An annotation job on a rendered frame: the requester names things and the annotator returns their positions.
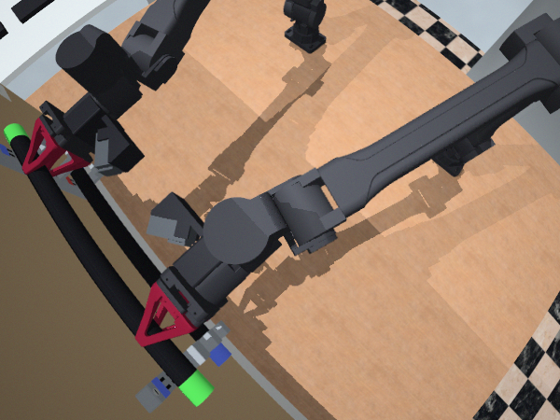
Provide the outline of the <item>black bar with blue ends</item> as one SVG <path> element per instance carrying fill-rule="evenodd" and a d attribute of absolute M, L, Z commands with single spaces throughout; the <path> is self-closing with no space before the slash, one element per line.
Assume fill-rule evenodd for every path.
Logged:
<path fill-rule="evenodd" d="M 77 186 L 97 214 L 104 223 L 107 230 L 118 243 L 119 247 L 131 261 L 136 270 L 146 280 L 148 285 L 152 285 L 161 277 L 161 272 L 153 264 L 144 250 L 134 240 L 132 235 L 120 221 L 119 217 L 108 204 L 100 190 L 95 186 L 84 167 L 74 170 L 70 176 L 73 177 Z M 195 340 L 200 340 L 209 329 L 205 324 L 189 335 Z M 210 352 L 210 358 L 218 365 L 222 365 L 230 356 L 231 352 L 220 343 Z"/>

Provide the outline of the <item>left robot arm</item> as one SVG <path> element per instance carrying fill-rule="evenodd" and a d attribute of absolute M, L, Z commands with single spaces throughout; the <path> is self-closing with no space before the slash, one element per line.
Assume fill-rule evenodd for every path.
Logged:
<path fill-rule="evenodd" d="M 499 50 L 506 64 L 382 139 L 253 199 L 225 199 L 204 222 L 170 192 L 151 210 L 147 234 L 189 247 L 173 266 L 192 288 L 222 261 L 254 272 L 282 245 L 283 235 L 294 256 L 308 247 L 312 254 L 338 239 L 334 228 L 427 161 L 455 177 L 495 145 L 491 136 L 498 126 L 532 103 L 541 101 L 550 114 L 560 109 L 560 18 L 538 16 L 514 30 Z"/>

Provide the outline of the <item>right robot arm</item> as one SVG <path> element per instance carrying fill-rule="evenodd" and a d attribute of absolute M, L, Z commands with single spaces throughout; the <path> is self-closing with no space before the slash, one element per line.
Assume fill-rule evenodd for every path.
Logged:
<path fill-rule="evenodd" d="M 108 115 L 118 119 L 142 98 L 138 81 L 154 91 L 166 84 L 210 1 L 157 0 L 134 23 L 121 46 L 110 34 L 87 24 L 58 47 L 56 63 L 110 110 L 106 114 L 88 96 L 63 119 L 74 136 L 95 148 L 98 173 L 128 173 L 145 157 Z M 326 43 L 319 33 L 326 9 L 324 0 L 286 0 L 284 14 L 295 23 L 285 31 L 285 38 L 313 53 Z"/>

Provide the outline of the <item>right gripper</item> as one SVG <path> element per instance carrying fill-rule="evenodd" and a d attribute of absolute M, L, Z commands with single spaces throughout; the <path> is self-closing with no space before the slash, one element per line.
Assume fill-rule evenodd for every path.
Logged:
<path fill-rule="evenodd" d="M 91 152 L 95 154 L 95 148 L 74 136 L 63 120 L 88 96 L 90 96 L 95 103 L 98 104 L 104 112 L 106 112 L 106 114 L 110 112 L 110 110 L 95 94 L 91 94 L 89 92 L 78 100 L 66 113 L 62 112 L 62 110 L 48 101 L 45 101 L 39 107 L 44 115 L 41 115 L 35 121 L 31 144 L 22 166 L 22 170 L 26 175 L 37 170 L 43 165 L 46 165 L 50 174 L 54 177 L 56 175 L 86 167 L 93 161 L 89 153 Z M 45 115 L 51 116 L 52 119 L 49 119 Z M 47 147 L 41 155 L 33 161 L 43 139 L 46 140 Z M 61 157 L 62 154 L 66 152 L 66 150 L 72 160 L 50 170 L 53 164 Z"/>

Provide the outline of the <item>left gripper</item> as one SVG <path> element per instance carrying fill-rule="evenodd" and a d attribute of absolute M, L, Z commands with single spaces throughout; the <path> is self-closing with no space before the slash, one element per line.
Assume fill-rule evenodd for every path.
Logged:
<path fill-rule="evenodd" d="M 250 274 L 240 264 L 232 268 L 229 263 L 222 262 L 192 288 L 175 266 L 169 266 L 151 287 L 135 339 L 144 347 L 193 332 L 228 302 L 226 297 Z M 163 305 L 157 311 L 160 302 Z M 152 319 L 160 325 L 167 312 L 175 319 L 175 324 L 147 335 Z"/>

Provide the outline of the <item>black bar with green ends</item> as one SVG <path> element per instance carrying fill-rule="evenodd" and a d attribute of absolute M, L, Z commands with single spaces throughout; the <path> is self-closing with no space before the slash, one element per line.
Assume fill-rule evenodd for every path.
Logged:
<path fill-rule="evenodd" d="M 4 136 L 23 166 L 31 143 L 26 131 L 20 124 L 13 123 L 6 126 Z M 135 336 L 144 315 L 144 306 L 127 287 L 92 239 L 47 166 L 43 165 L 27 176 L 66 242 L 95 285 Z M 147 345 L 144 348 L 195 407 L 200 405 L 215 389 L 171 339 Z"/>

